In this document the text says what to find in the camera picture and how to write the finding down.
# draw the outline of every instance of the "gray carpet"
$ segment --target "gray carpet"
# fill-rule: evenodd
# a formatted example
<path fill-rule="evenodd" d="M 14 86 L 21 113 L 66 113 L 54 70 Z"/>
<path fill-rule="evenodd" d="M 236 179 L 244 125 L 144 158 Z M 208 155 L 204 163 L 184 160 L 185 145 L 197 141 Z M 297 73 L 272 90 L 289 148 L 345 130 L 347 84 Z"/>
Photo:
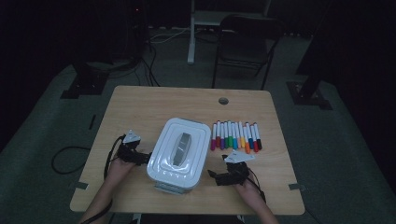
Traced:
<path fill-rule="evenodd" d="M 213 35 L 198 36 L 216 39 Z M 336 88 L 324 82 L 319 87 L 333 110 L 295 105 L 290 98 L 286 82 L 306 79 L 296 76 L 295 71 L 309 41 L 288 36 L 280 41 L 264 88 L 273 96 L 297 180 L 305 186 L 302 195 L 307 212 L 278 219 L 280 223 L 396 223 L 395 195 Z M 195 64 L 188 65 L 188 43 L 183 35 L 153 44 L 157 55 L 152 72 L 162 86 L 210 88 L 215 45 L 197 40 Z M 154 51 L 145 51 L 148 64 L 153 55 Z M 263 72 L 256 78 L 238 77 L 241 70 L 220 69 L 217 88 L 257 90 L 261 85 Z M 147 86 L 148 72 L 142 63 L 130 71 L 114 72 L 102 95 L 83 95 L 77 100 L 60 99 L 75 76 L 71 66 L 53 79 L 0 154 L 0 223 L 77 223 L 81 214 L 72 212 L 69 204 L 81 170 L 58 175 L 51 169 L 51 158 L 62 147 L 91 147 L 114 88 Z M 93 116 L 96 120 L 91 125 Z M 60 155 L 56 165 L 70 170 L 87 156 L 86 150 L 70 150 Z M 131 216 L 118 214 L 113 223 L 128 223 Z M 247 217 L 247 223 L 259 222 L 256 217 Z"/>

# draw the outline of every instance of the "red marker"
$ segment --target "red marker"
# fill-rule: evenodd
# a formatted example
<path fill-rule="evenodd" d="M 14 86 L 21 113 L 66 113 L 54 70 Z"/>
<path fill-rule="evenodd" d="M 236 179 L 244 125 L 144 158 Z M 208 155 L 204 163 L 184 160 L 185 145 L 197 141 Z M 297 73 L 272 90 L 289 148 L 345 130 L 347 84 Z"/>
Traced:
<path fill-rule="evenodd" d="M 257 145 L 259 145 L 259 150 L 262 150 L 262 140 L 260 139 L 259 127 L 257 126 L 256 122 L 254 122 L 253 125 L 254 130 L 256 131 Z"/>
<path fill-rule="evenodd" d="M 254 130 L 254 125 L 250 125 L 250 130 L 251 130 L 251 137 L 253 138 L 253 149 L 255 152 L 258 152 L 259 145 L 257 145 L 256 131 Z"/>

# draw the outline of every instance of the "chair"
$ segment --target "chair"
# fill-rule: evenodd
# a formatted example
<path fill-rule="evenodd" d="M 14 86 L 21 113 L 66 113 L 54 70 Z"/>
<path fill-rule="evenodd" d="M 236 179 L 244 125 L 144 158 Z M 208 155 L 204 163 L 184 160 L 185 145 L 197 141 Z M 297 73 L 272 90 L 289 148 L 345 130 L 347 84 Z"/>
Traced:
<path fill-rule="evenodd" d="M 215 88 L 218 65 L 253 68 L 257 70 L 255 77 L 266 65 L 261 87 L 263 90 L 283 30 L 283 22 L 277 19 L 235 14 L 225 17 L 219 26 L 212 88 Z"/>

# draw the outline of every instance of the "blue marker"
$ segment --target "blue marker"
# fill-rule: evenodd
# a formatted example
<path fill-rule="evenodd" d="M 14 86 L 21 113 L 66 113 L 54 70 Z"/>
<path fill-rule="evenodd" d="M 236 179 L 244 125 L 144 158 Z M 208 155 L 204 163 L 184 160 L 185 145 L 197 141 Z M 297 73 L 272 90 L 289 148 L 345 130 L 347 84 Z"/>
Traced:
<path fill-rule="evenodd" d="M 228 123 L 227 123 L 227 121 L 225 121 L 224 122 L 224 142 L 225 142 L 224 148 L 229 147 L 229 145 L 228 145 L 228 135 L 229 134 L 230 133 L 228 133 Z"/>
<path fill-rule="evenodd" d="M 231 121 L 228 120 L 228 146 L 232 147 L 233 146 L 233 129 L 231 125 Z"/>
<path fill-rule="evenodd" d="M 231 129 L 233 130 L 233 149 L 238 149 L 238 142 L 236 141 L 235 123 L 231 124 Z"/>
<path fill-rule="evenodd" d="M 220 148 L 224 149 L 224 123 L 220 124 Z"/>
<path fill-rule="evenodd" d="M 253 149 L 254 148 L 254 144 L 253 144 L 253 138 L 251 138 L 250 125 L 248 124 L 248 122 L 246 122 L 245 125 L 247 126 L 248 144 L 249 144 L 250 148 Z"/>

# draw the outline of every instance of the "container lid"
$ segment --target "container lid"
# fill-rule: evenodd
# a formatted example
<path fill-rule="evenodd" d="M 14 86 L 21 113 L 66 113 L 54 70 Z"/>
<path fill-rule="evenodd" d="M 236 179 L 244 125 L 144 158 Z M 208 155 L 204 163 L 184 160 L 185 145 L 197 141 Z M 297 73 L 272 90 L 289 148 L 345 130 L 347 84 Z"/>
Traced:
<path fill-rule="evenodd" d="M 204 168 L 209 142 L 207 125 L 186 119 L 169 119 L 152 151 L 148 175 L 166 185 L 194 188 Z"/>

